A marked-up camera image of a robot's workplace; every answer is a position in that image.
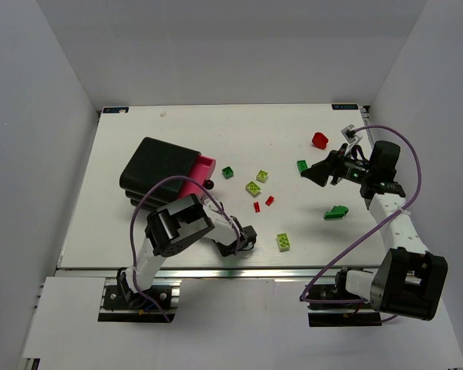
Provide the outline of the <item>large red lego piece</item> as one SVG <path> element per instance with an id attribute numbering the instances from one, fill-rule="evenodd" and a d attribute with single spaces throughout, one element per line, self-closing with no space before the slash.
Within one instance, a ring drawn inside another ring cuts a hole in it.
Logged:
<path id="1" fill-rule="evenodd" d="M 323 133 L 314 133 L 312 138 L 312 144 L 314 145 L 314 147 L 324 150 L 325 148 L 327 148 L 328 143 L 329 139 Z"/>

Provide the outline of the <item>pink top drawer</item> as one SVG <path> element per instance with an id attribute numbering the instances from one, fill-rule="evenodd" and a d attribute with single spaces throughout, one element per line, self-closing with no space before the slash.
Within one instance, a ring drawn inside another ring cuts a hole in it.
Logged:
<path id="1" fill-rule="evenodd" d="M 190 173 L 187 177 L 196 180 L 200 185 L 204 186 L 211 180 L 211 176 L 215 171 L 216 160 L 207 156 L 199 155 L 194 165 L 192 166 Z M 190 194 L 195 194 L 198 198 L 202 198 L 204 191 L 195 183 L 185 180 L 178 193 L 177 198 L 183 198 Z"/>

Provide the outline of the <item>black drawer cabinet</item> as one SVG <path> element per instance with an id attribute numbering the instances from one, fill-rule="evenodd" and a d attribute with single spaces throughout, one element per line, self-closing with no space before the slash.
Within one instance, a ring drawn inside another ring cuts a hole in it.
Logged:
<path id="1" fill-rule="evenodd" d="M 136 206 L 159 181 L 189 175 L 200 155 L 197 150 L 146 137 L 121 173 L 120 187 L 130 204 Z"/>

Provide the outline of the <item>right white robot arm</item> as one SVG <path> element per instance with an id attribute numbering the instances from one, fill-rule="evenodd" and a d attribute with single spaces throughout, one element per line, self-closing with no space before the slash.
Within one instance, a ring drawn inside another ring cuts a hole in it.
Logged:
<path id="1" fill-rule="evenodd" d="M 406 194 L 394 179 L 400 147 L 377 141 L 368 160 L 353 157 L 347 148 L 343 144 L 300 175 L 321 187 L 340 180 L 360 185 L 386 255 L 376 272 L 344 267 L 333 285 L 309 284 L 301 299 L 314 309 L 368 304 L 376 312 L 430 321 L 438 308 L 448 263 L 425 246 L 405 209 Z"/>

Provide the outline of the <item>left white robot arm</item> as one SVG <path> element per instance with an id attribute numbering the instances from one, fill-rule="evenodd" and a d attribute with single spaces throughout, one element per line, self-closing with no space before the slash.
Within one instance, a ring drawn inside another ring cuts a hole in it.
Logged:
<path id="1" fill-rule="evenodd" d="M 163 263 L 202 239 L 210 240 L 222 257 L 250 251 L 256 243 L 253 226 L 243 227 L 225 213 L 214 197 L 200 199 L 191 194 L 147 215 L 144 240 L 135 248 L 130 232 L 132 264 L 119 273 L 117 288 L 129 308 L 141 307 L 156 298 L 149 295 Z"/>

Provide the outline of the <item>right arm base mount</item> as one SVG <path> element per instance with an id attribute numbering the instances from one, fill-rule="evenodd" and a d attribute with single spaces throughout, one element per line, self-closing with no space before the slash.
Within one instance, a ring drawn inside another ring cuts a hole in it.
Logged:
<path id="1" fill-rule="evenodd" d="M 315 284 L 306 298 L 319 301 L 308 303 L 308 320 L 311 328 L 360 328 L 382 325 L 380 314 L 369 303 L 360 303 L 355 294 L 345 288 L 349 268 L 336 273 L 332 284 Z"/>

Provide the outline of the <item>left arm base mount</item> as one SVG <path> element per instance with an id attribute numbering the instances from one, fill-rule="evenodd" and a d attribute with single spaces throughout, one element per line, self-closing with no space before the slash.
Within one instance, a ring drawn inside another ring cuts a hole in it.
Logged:
<path id="1" fill-rule="evenodd" d="M 108 280 L 103 288 L 98 322 L 163 323 L 173 321 L 177 304 L 175 289 L 171 285 L 153 285 L 144 291 L 148 300 L 133 293 L 125 281 L 124 268 L 117 271 L 115 279 Z"/>

